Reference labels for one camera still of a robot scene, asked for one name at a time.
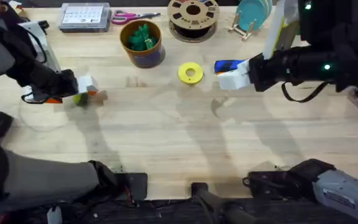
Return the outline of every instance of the wooden spool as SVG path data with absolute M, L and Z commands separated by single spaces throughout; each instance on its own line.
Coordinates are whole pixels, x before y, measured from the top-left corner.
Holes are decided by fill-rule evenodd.
M 175 38 L 198 43 L 215 33 L 219 6 L 215 0 L 172 0 L 168 16 L 170 32 Z

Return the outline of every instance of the wooden table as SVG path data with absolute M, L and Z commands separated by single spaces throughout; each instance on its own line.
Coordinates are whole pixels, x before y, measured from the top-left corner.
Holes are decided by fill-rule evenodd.
M 308 158 L 334 164 L 358 178 L 358 109 L 325 89 L 310 103 L 287 101 L 279 86 L 257 93 L 252 86 L 222 91 L 215 60 L 243 59 L 262 51 L 269 21 L 247 42 L 225 30 L 235 7 L 221 7 L 219 29 L 200 44 L 180 42 L 168 29 L 165 7 L 124 10 L 161 12 L 167 56 L 161 65 L 139 69 L 119 43 L 122 26 L 108 33 L 63 34 L 59 9 L 27 9 L 32 20 L 48 20 L 48 41 L 62 68 L 97 79 L 108 99 L 88 108 L 27 105 L 14 80 L 0 77 L 0 111 L 15 117 L 2 145 L 18 154 L 53 161 L 99 160 L 113 170 L 146 172 L 149 199 L 185 198 L 192 182 L 208 182 L 223 197 L 249 197 L 241 179 L 251 170 L 289 167 Z M 196 62 L 203 80 L 188 86 L 178 67 Z M 305 83 L 290 88 L 294 98 L 311 93 Z

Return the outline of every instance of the scissors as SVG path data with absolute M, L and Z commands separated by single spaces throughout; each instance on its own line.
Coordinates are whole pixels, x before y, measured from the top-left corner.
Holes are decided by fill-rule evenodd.
M 114 15 L 111 19 L 111 22 L 113 24 L 117 25 L 123 25 L 128 23 L 129 21 L 133 21 L 136 19 L 143 19 L 143 18 L 153 18 L 156 16 L 161 15 L 159 12 L 153 12 L 153 13 L 146 13 L 146 14 L 135 14 L 135 13 L 128 13 L 122 10 L 116 10 L 114 11 Z

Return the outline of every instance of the cable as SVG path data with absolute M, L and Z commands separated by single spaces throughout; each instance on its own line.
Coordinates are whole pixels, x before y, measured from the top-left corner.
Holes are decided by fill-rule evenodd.
M 181 200 L 179 202 L 175 202 L 175 203 L 170 203 L 168 202 L 167 204 L 165 205 L 159 205 L 159 206 L 153 206 L 152 208 L 148 208 L 148 207 L 142 207 L 138 204 L 138 207 L 132 207 L 132 206 L 128 206 L 128 205 L 123 205 L 119 202 L 116 202 L 116 201 L 112 201 L 112 203 L 114 203 L 115 205 L 118 205 L 118 206 L 121 206 L 121 207 L 125 207 L 125 208 L 131 208 L 131 209 L 147 209 L 147 210 L 158 210 L 160 208 L 165 208 L 165 207 L 169 207 L 169 206 L 173 206 L 173 205 L 179 205 L 179 204 L 182 204 L 182 203 L 186 203 L 186 202 L 189 202 L 191 199 L 186 199 L 186 200 Z
M 285 87 L 285 84 L 287 82 L 283 83 L 281 85 L 281 89 L 283 90 L 283 94 L 285 96 L 285 98 L 289 101 L 294 101 L 294 102 L 298 102 L 298 103 L 306 103 L 306 102 L 309 102 L 311 101 L 312 99 L 314 99 L 327 85 L 328 85 L 328 82 L 323 82 L 322 84 L 320 84 L 319 86 L 317 86 L 317 88 L 312 92 L 310 93 L 309 96 L 307 96 L 305 99 L 303 100 L 295 100 L 294 98 L 292 98 L 288 92 L 287 92 L 287 88 Z
M 42 47 L 40 39 L 38 39 L 38 37 L 36 35 L 34 35 L 33 33 L 31 33 L 29 30 L 25 29 L 25 31 L 27 31 L 34 38 L 34 40 L 40 47 L 42 54 L 44 55 L 44 60 L 41 63 L 47 63 L 47 61 L 48 61 L 47 53 L 45 52 L 44 48 Z

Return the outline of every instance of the white block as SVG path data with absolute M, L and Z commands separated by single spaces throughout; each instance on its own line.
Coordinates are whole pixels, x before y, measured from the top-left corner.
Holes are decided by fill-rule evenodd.
M 241 74 L 238 69 L 218 75 L 218 80 L 221 90 L 238 90 L 250 85 L 248 74 Z

